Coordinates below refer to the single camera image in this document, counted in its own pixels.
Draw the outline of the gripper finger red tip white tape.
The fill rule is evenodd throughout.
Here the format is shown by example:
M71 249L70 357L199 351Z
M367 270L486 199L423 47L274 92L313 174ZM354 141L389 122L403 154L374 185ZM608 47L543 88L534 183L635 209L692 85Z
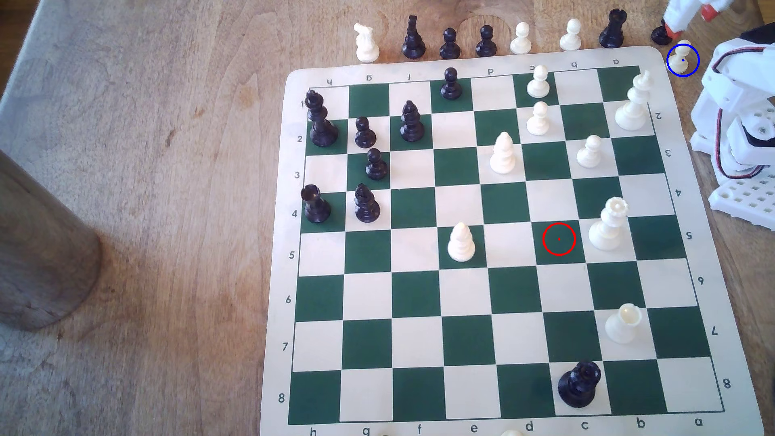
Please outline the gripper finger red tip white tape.
M681 36L702 5L702 1L668 1L663 16L667 36Z
M713 0L700 1L702 4L700 11L705 22L710 23L720 13L724 12L734 1L733 0Z

